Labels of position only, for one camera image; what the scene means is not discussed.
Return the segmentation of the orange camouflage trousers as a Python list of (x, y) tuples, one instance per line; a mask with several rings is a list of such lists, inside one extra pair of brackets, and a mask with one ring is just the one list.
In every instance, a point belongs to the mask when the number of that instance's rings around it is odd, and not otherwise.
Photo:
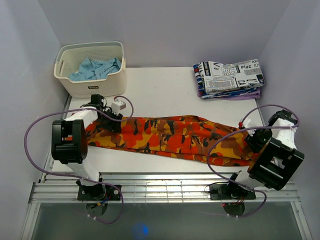
[(121, 132), (108, 131), (97, 120), (86, 130), (90, 146), (242, 167), (257, 156), (246, 143), (247, 132), (195, 115), (132, 117), (121, 122)]

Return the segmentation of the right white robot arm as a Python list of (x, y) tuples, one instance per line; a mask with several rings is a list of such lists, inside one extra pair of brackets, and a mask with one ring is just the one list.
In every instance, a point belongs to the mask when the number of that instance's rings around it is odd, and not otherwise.
[(232, 182), (226, 185), (226, 194), (232, 198), (245, 197), (248, 189), (266, 187), (281, 190), (300, 164), (305, 155), (295, 145), (294, 127), (298, 121), (287, 110), (277, 111), (268, 120), (269, 127), (289, 127), (288, 129), (257, 129), (249, 131), (245, 142), (253, 153), (253, 165), (247, 171), (232, 174)]

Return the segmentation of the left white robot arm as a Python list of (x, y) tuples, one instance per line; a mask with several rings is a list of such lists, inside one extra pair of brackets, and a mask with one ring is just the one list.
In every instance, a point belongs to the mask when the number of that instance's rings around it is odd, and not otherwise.
[(107, 106), (106, 99), (99, 94), (93, 94), (90, 102), (80, 107), (80, 110), (70, 117), (55, 120), (51, 131), (51, 155), (54, 160), (66, 165), (74, 175), (80, 177), (78, 185), (78, 200), (118, 201), (121, 196), (119, 189), (100, 184), (102, 176), (95, 167), (86, 160), (88, 143), (85, 129), (96, 120), (106, 120), (106, 128), (112, 132), (121, 129), (120, 111), (126, 108), (126, 103), (114, 100)]

